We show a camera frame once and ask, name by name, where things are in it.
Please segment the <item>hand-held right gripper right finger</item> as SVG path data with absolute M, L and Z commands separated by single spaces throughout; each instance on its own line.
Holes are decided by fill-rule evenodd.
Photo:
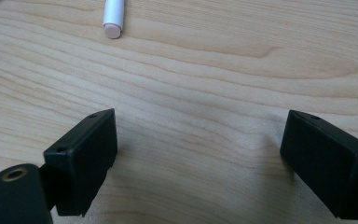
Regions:
M 358 138 L 291 110 L 280 153 L 335 217 L 358 220 Z

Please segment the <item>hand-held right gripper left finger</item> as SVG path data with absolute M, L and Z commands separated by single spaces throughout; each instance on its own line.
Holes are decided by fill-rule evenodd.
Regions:
M 61 216 L 84 216 L 117 155 L 113 108 L 82 119 L 44 151 L 43 186 L 48 207 Z

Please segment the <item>white pen with pink end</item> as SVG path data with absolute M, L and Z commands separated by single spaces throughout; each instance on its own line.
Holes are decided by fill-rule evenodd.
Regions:
M 105 0 L 103 30 L 108 38 L 119 38 L 124 23 L 125 0 Z

